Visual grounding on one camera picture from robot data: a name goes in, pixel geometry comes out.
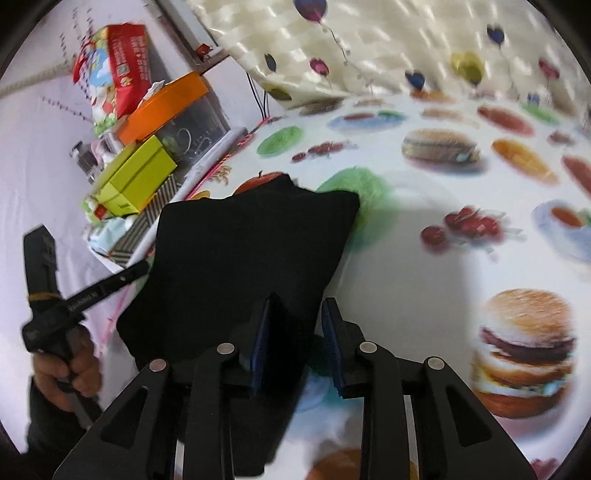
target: green box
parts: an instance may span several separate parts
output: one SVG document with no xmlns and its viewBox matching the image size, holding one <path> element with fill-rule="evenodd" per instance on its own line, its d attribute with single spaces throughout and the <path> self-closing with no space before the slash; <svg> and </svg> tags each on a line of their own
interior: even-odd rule
<svg viewBox="0 0 591 480">
<path fill-rule="evenodd" d="M 115 216 L 139 213 L 175 168 L 156 137 L 128 145 L 97 179 L 95 198 Z"/>
</svg>

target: orange lid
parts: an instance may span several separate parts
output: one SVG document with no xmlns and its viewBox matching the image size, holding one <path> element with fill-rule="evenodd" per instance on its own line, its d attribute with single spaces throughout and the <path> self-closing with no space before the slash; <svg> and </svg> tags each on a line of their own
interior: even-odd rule
<svg viewBox="0 0 591 480">
<path fill-rule="evenodd" d="M 142 103 L 117 130 L 117 136 L 124 145 L 144 141 L 207 91 L 201 77 L 196 72 L 191 72 L 165 85 Z"/>
</svg>

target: curtain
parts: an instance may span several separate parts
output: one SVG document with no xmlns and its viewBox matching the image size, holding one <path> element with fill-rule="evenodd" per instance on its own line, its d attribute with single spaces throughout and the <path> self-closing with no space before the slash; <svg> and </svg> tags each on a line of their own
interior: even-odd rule
<svg viewBox="0 0 591 480">
<path fill-rule="evenodd" d="M 186 0 L 286 107 L 416 89 L 528 97 L 583 118 L 591 85 L 527 0 Z"/>
</svg>

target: red snack bag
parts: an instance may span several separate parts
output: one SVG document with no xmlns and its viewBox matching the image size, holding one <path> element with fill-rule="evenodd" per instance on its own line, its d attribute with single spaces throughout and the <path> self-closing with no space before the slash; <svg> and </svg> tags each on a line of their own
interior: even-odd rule
<svg viewBox="0 0 591 480">
<path fill-rule="evenodd" d="M 73 80 L 90 60 L 89 90 L 95 135 L 133 113 L 152 85 L 145 26 L 107 25 L 82 47 Z"/>
</svg>

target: table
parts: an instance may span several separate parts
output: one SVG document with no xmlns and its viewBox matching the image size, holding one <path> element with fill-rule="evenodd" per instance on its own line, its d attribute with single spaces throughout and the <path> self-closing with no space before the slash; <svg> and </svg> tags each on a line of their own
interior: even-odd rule
<svg viewBox="0 0 591 480">
<path fill-rule="evenodd" d="M 591 144 L 543 106 L 422 97 L 290 111 L 202 193 L 221 199 L 273 172 L 360 193 L 326 296 L 396 356 L 445 359 L 547 478 L 591 416 Z M 358 460 L 362 402 L 339 399 L 320 370 L 264 478 L 332 478 L 328 463 Z"/>
</svg>

